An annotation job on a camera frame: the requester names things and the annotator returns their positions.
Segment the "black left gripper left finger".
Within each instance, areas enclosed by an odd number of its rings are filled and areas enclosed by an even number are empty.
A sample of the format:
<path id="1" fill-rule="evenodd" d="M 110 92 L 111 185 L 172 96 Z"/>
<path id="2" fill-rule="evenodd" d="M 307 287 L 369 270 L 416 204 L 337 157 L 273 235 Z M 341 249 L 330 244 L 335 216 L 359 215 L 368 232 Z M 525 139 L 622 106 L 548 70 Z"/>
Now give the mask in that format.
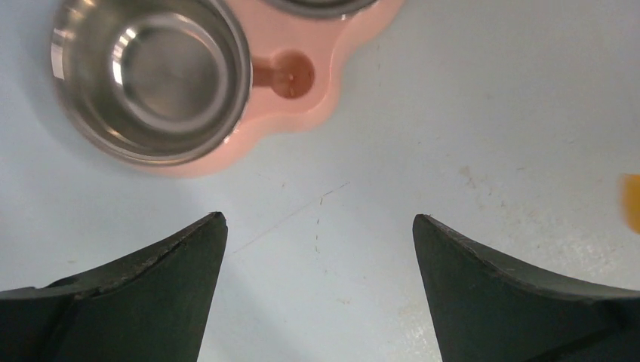
<path id="1" fill-rule="evenodd" d="M 209 213 L 177 233 L 42 288 L 1 294 L 3 361 L 195 361 L 228 227 Z"/>

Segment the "pink double pet feeder base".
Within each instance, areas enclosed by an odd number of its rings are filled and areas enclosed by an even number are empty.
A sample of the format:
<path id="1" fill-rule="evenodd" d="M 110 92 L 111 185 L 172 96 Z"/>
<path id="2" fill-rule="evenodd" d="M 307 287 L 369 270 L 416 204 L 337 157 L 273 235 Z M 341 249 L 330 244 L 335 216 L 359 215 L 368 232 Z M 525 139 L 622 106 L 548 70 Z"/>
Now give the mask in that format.
<path id="1" fill-rule="evenodd" d="M 351 17 L 312 20 L 265 1 L 230 1 L 247 36 L 253 88 L 242 119 L 223 143 L 185 164 L 142 165 L 162 176 L 218 172 L 246 156 L 264 137 L 310 130 L 334 112 L 346 61 L 395 18 L 401 1 L 376 1 Z"/>

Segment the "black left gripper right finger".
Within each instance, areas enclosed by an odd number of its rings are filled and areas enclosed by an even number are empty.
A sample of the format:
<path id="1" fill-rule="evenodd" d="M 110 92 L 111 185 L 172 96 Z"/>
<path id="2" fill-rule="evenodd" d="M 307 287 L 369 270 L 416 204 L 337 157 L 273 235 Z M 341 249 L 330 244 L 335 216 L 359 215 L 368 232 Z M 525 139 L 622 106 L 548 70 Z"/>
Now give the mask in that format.
<path id="1" fill-rule="evenodd" d="M 428 215 L 413 223 L 445 361 L 637 361 L 639 293 L 548 271 Z"/>

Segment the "yellow plastic food scoop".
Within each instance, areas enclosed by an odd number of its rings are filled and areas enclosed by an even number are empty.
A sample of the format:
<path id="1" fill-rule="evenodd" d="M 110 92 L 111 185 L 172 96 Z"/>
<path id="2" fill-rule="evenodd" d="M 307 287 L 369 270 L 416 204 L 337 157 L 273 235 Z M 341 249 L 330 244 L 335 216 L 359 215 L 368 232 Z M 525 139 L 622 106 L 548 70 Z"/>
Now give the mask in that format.
<path id="1" fill-rule="evenodd" d="M 620 181 L 620 204 L 626 225 L 639 233 L 639 175 L 625 173 Z"/>

